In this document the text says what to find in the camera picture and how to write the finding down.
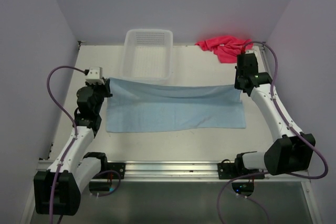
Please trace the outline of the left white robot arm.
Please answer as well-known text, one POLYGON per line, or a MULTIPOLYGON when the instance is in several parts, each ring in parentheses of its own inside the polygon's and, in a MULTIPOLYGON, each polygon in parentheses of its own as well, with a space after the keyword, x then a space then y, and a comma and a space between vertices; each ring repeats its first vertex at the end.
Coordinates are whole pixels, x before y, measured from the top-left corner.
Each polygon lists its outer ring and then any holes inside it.
POLYGON ((77 91, 77 108, 69 140, 56 160, 34 177, 35 209, 38 214, 73 216, 79 209, 81 194, 93 176, 104 178, 109 172, 105 153, 85 153, 96 137, 102 118, 100 110, 112 97, 110 81, 102 78, 86 82, 77 91))

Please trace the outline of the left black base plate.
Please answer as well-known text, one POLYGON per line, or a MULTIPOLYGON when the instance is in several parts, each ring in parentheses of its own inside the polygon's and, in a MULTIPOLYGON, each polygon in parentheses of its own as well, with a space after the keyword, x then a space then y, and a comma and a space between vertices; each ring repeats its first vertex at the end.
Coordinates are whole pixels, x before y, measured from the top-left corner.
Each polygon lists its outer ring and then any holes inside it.
MULTIPOLYGON (((115 172, 117 172, 120 175, 121 179, 124 179, 124 175, 125 175, 125 169, 126 167, 126 163, 120 163, 120 162, 108 162, 106 165, 106 170, 113 170, 115 172)), ((118 176, 114 175, 113 173, 107 173, 103 175, 103 178, 112 180, 112 179, 117 179, 118 176)))

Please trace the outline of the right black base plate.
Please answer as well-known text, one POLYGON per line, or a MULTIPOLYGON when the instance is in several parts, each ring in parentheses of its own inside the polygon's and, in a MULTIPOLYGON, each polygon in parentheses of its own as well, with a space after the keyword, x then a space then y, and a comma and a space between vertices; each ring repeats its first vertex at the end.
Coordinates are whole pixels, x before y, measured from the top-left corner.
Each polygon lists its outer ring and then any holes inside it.
POLYGON ((233 179, 249 174, 243 163, 237 159, 234 162, 224 159, 217 163, 217 172, 219 179, 233 179))

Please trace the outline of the light blue towel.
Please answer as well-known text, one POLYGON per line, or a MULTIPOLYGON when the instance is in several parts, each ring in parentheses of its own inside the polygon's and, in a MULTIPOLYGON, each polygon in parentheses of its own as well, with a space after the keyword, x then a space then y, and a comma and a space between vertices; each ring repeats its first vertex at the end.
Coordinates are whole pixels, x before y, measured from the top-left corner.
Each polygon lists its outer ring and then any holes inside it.
POLYGON ((233 85, 160 86, 112 78, 107 101, 110 133, 169 132, 197 128, 244 129, 241 92, 233 85))

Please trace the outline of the white plastic basket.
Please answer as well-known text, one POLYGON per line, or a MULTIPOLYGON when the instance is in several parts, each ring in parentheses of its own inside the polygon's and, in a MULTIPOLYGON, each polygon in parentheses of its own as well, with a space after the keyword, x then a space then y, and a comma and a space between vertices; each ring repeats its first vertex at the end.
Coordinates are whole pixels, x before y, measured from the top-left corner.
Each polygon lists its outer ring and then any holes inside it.
POLYGON ((132 29, 124 40, 120 77, 165 84, 172 74, 173 33, 164 29, 132 29))

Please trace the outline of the pink towel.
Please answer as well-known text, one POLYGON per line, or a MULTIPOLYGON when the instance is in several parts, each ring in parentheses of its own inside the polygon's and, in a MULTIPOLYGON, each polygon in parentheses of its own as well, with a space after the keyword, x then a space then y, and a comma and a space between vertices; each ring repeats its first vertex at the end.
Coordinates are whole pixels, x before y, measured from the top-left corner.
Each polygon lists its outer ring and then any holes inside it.
POLYGON ((237 56, 244 46, 246 50, 253 47, 251 39, 239 39, 230 35, 198 41, 195 45, 199 46, 202 51, 212 52, 220 63, 236 63, 237 56))

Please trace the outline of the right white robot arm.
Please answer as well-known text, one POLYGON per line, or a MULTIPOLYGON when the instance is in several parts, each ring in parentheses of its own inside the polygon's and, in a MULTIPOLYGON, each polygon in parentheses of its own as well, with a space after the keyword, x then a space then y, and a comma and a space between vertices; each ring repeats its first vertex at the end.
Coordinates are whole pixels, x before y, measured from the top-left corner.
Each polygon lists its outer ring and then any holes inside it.
POLYGON ((234 87, 258 106, 273 141, 266 152, 237 154, 234 172, 240 178, 246 178, 254 170, 266 170, 271 175, 299 172, 308 169, 312 158, 311 146, 316 143, 313 135, 305 134, 292 121, 271 83, 269 73, 259 72, 255 54, 238 55, 234 87))

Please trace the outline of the aluminium mounting rail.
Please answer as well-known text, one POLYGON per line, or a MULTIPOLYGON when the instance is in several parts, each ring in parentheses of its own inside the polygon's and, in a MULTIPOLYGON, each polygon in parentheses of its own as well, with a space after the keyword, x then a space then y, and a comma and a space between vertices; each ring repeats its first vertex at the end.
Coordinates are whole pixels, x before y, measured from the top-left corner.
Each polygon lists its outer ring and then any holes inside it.
MULTIPOLYGON (((101 160, 96 157, 84 158, 75 162, 71 159, 60 161, 39 161, 38 171, 69 172, 80 182, 87 182, 89 179, 102 180, 104 182, 117 182, 120 175, 113 170, 106 170, 101 166, 101 160), (103 178, 104 174, 113 173, 117 179, 103 178)), ((128 182, 212 182, 219 180, 216 162, 136 162, 128 161, 124 180, 128 182)))

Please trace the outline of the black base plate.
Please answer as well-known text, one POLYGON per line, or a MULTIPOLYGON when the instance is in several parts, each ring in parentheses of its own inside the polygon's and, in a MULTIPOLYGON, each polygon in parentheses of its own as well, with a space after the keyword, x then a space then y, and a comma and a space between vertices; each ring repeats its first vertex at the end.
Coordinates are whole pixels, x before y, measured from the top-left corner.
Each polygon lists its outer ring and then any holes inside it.
MULTIPOLYGON (((117 172, 120 175, 121 179, 124 179, 124 175, 125 175, 125 169, 126 167, 126 163, 120 163, 120 162, 108 162, 106 165, 106 170, 113 170, 115 172, 117 172)), ((113 173, 107 173, 103 175, 103 178, 112 180, 112 179, 117 179, 118 176, 114 175, 113 173)))
POLYGON ((219 179, 233 179, 249 174, 243 163, 237 159, 234 162, 224 159, 217 163, 217 172, 219 179))

